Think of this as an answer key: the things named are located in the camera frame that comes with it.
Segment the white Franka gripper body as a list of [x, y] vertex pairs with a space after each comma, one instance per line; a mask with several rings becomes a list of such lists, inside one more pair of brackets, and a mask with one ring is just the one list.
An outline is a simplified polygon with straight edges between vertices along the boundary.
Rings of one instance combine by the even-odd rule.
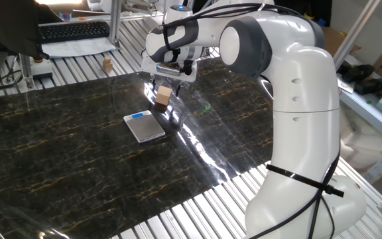
[[142, 52], [142, 63], [141, 70], [150, 74], [164, 76], [167, 78], [173, 78], [185, 82], [194, 82], [197, 77], [197, 62], [192, 62], [190, 65], [191, 73], [187, 75], [185, 72], [182, 72], [182, 69], [185, 67], [185, 64], [171, 64], [171, 63], [157, 63], [154, 62], [147, 52], [144, 50]]

